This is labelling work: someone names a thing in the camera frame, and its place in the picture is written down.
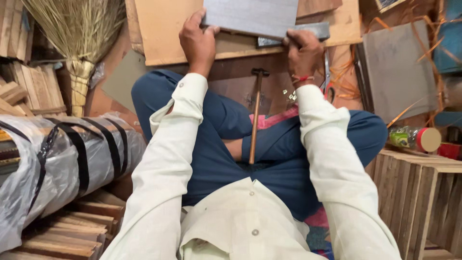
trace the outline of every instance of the hammer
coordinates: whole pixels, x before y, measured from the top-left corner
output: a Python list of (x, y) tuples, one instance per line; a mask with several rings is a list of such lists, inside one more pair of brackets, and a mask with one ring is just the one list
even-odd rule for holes
[(261, 80), (263, 79), (263, 77), (268, 77), (269, 72), (262, 68), (253, 68), (252, 75), (257, 76), (257, 96), (255, 98), (254, 125), (252, 127), (252, 141), (250, 142), (249, 164), (255, 163), (255, 145), (257, 142), (258, 110), (260, 108)]

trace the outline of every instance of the white sleeve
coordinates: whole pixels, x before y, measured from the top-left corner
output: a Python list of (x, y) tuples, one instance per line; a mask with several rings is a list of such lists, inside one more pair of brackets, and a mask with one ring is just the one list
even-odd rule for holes
[[(206, 92), (207, 79), (188, 74), (167, 106), (151, 116), (155, 135), (132, 174), (133, 194), (122, 228), (101, 259), (176, 259), (181, 199), (192, 174), (192, 152)], [(173, 104), (172, 112), (165, 115)]]
[(310, 179), (326, 209), (335, 259), (401, 259), (378, 215), (377, 188), (347, 138), (349, 111), (325, 101), (314, 85), (297, 89), (297, 97), (301, 141)]

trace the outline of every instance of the knee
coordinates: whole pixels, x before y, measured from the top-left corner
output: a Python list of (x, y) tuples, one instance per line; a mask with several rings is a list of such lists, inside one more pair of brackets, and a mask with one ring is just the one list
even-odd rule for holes
[(363, 138), (372, 141), (371, 146), (377, 146), (379, 150), (382, 149), (388, 138), (387, 125), (382, 118), (367, 111), (350, 111), (350, 113), (349, 128), (360, 130)]
[(132, 87), (132, 98), (142, 98), (147, 94), (152, 95), (155, 92), (159, 92), (162, 87), (155, 87), (162, 85), (164, 77), (161, 74), (157, 74), (156, 70), (150, 71), (141, 76)]

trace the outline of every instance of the bottle label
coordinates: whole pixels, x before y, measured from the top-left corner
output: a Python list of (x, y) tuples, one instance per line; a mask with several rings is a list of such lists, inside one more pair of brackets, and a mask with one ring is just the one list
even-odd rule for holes
[(398, 147), (410, 147), (406, 133), (390, 133), (390, 141), (393, 145)]

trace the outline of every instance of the shirt cuff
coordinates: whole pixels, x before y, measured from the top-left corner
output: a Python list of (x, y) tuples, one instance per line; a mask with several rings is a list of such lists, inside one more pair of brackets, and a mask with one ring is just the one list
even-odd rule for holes
[(324, 99), (321, 89), (316, 85), (309, 84), (299, 87), (295, 93), (297, 94), (298, 111), (300, 114), (329, 104), (329, 102)]
[(189, 99), (197, 104), (204, 104), (205, 94), (207, 93), (207, 79), (201, 74), (188, 73), (178, 82), (172, 98)]

